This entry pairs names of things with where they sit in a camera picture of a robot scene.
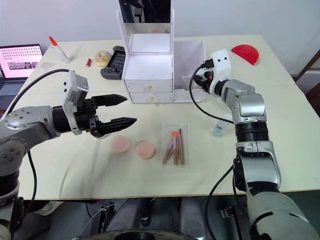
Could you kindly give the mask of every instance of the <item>black cable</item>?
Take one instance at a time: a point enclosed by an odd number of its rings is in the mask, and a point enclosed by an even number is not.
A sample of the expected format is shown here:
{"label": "black cable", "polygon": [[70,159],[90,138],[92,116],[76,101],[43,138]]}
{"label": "black cable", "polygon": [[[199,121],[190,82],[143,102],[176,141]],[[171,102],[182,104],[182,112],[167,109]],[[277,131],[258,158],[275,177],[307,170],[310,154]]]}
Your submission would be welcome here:
{"label": "black cable", "polygon": [[30,212],[31,206],[35,201],[35,197],[36,197],[36,193],[37,193],[37,174],[36,174],[34,162],[32,161],[30,150],[28,151],[28,158],[29,158],[29,162],[30,162],[30,166],[32,169],[32,174],[33,174],[33,194],[32,194],[31,201],[29,202],[28,207],[24,211],[23,216],[20,221],[22,221],[26,217],[26,215]]}
{"label": "black cable", "polygon": [[[54,74],[54,73],[59,73],[59,72],[69,72],[70,70],[68,69],[56,69],[56,70],[52,70],[52,71],[49,71],[41,76],[39,76],[38,78],[36,78],[33,82],[31,82],[28,86],[26,86],[17,96],[16,98],[14,99],[13,103],[11,104],[8,112],[7,112],[7,115],[10,114],[13,109],[15,108],[15,106],[17,105],[18,101],[21,99],[21,97],[26,93],[26,91],[28,91],[33,85],[35,85],[37,82],[39,82],[41,79],[51,75],[51,74]],[[35,169],[35,165],[34,165],[34,162],[32,160],[32,157],[31,157],[31,152],[30,150],[28,151],[28,158],[29,158],[29,162],[30,162],[30,166],[31,166],[31,169],[32,169],[32,174],[33,174],[33,193],[32,193],[32,198],[29,202],[29,205],[28,207],[26,208],[26,210],[24,211],[23,213],[23,216],[20,220],[20,222],[26,217],[26,215],[30,212],[31,210],[31,207],[32,207],[32,204],[34,203],[35,201],[35,198],[36,198],[36,193],[37,193],[37,173],[36,173],[36,169]]]}
{"label": "black cable", "polygon": [[210,116],[210,117],[212,117],[212,118],[214,118],[214,119],[218,119],[218,120],[221,120],[221,121],[225,121],[225,122],[227,122],[227,123],[230,123],[230,124],[234,124],[233,121],[230,121],[230,120],[228,120],[228,119],[224,119],[224,118],[221,118],[221,117],[218,117],[218,116],[214,116],[214,115],[206,112],[205,110],[203,110],[203,109],[196,103],[196,100],[194,99],[194,96],[193,96],[193,94],[192,94],[192,81],[194,80],[197,72],[198,72],[200,69],[202,69],[203,67],[204,67],[203,65],[199,66],[199,67],[194,71],[194,73],[193,73],[193,75],[192,75],[192,77],[191,77],[191,79],[190,79],[190,83],[189,83],[189,93],[190,93],[190,97],[191,97],[191,99],[192,99],[192,102],[193,102],[194,105],[195,105],[201,112],[203,112],[204,114],[206,114],[206,115],[208,115],[208,116]]}
{"label": "black cable", "polygon": [[26,93],[26,91],[28,91],[33,85],[35,85],[37,82],[39,82],[41,79],[51,75],[51,74],[54,74],[54,73],[59,73],[59,72],[69,72],[70,70],[68,69],[56,69],[56,70],[52,70],[52,71],[48,71],[47,73],[41,75],[40,77],[36,78],[33,82],[31,82],[28,86],[26,86],[17,96],[16,98],[14,99],[13,103],[11,104],[8,112],[7,112],[7,115],[9,113],[11,113],[15,106],[17,105],[18,101],[20,100],[20,98],[23,96],[23,94]]}
{"label": "black cable", "polygon": [[205,224],[206,227],[208,228],[209,234],[212,237],[212,240],[217,240],[209,223],[209,219],[208,219],[208,206],[209,206],[209,201],[210,198],[212,196],[212,194],[214,193],[214,191],[216,190],[216,188],[219,186],[219,184],[226,178],[226,176],[232,171],[232,169],[234,168],[234,166],[232,165],[226,172],[225,174],[219,179],[219,181],[214,185],[214,187],[212,188],[211,192],[209,193],[206,202],[205,202],[205,207],[204,207],[204,218],[205,218]]}
{"label": "black cable", "polygon": [[92,216],[91,216],[89,209],[88,209],[88,203],[85,205],[85,208],[86,208],[86,213],[88,214],[89,218],[92,219]]}
{"label": "black cable", "polygon": [[247,219],[249,219],[249,215],[248,215],[247,211],[245,210],[245,207],[241,204],[239,196],[236,192],[235,178],[232,178],[232,189],[233,189],[234,198],[235,198],[236,202],[238,203],[241,211],[243,212],[243,215],[245,215],[245,217]]}

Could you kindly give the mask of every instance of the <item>wall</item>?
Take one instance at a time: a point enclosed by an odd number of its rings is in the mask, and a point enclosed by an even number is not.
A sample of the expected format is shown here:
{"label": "wall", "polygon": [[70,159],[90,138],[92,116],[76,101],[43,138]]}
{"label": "wall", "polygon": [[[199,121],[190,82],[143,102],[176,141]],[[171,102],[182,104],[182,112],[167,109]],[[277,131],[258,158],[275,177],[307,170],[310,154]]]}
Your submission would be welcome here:
{"label": "wall", "polygon": [[[175,36],[261,34],[292,75],[320,46],[319,0],[174,0]],[[116,0],[0,0],[0,45],[120,39]]]}

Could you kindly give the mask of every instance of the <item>orange brush tip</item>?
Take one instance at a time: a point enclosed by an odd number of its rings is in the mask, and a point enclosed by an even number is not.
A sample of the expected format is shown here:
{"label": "orange brush tip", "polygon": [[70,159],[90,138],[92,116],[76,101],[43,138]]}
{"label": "orange brush tip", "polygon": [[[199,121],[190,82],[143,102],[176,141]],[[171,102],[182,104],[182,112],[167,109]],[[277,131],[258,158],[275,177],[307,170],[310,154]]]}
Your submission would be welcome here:
{"label": "orange brush tip", "polygon": [[49,39],[50,39],[53,46],[58,46],[58,43],[54,40],[54,38],[52,36],[49,36]]}
{"label": "orange brush tip", "polygon": [[171,137],[172,138],[177,138],[179,136],[179,132],[177,132],[177,131],[172,131],[171,132]]}

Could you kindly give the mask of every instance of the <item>laptop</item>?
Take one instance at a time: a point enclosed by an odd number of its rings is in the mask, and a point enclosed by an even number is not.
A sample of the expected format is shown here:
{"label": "laptop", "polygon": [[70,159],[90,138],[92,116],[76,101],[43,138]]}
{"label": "laptop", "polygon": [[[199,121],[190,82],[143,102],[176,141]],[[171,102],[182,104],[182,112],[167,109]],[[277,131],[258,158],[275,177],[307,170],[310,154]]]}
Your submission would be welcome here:
{"label": "laptop", "polygon": [[39,44],[0,46],[0,110],[6,110],[42,58]]}

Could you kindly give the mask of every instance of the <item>white table surface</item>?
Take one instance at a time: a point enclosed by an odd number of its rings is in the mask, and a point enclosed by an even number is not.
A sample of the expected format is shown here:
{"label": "white table surface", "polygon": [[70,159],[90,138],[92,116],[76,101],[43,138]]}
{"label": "white table surface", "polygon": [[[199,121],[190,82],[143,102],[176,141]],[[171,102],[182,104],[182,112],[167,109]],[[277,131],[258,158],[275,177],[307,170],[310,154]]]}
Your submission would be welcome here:
{"label": "white table surface", "polygon": [[[178,40],[203,40],[206,55],[240,44],[250,44],[260,52],[260,61],[250,65],[239,56],[229,53],[232,77],[251,84],[262,94],[267,114],[270,140],[281,170],[281,191],[303,191],[320,188],[320,119],[309,105],[270,47],[259,35],[229,35],[184,37]],[[57,68],[75,70],[86,77],[88,98],[104,94],[128,96],[120,80],[106,80],[100,67],[92,63],[85,67],[88,58],[99,50],[112,53],[120,40],[64,42],[60,44],[68,56],[75,56],[64,64],[49,48],[37,68],[25,83],[44,74],[45,62]],[[61,92],[66,73],[53,74],[33,86],[20,100],[17,108],[24,106],[58,106],[62,104]],[[223,116],[230,112],[219,99],[206,96],[201,107],[209,113]],[[98,199],[146,196],[207,195],[217,180],[232,165],[236,155],[236,136],[230,127],[221,138],[212,136],[216,120],[201,113],[192,103],[132,104],[128,101],[117,106],[99,107],[103,122],[119,117],[137,118],[131,127],[97,140],[90,134],[62,134],[32,148],[32,158],[38,177],[36,199]],[[139,159],[135,146],[139,141],[150,141],[160,147],[161,123],[187,124],[188,167],[162,167],[157,153],[152,159]],[[115,136],[131,140],[131,149],[123,154],[110,150]],[[30,199],[33,176],[28,158],[20,168],[19,195]],[[217,188],[215,194],[232,193],[230,174]]]}

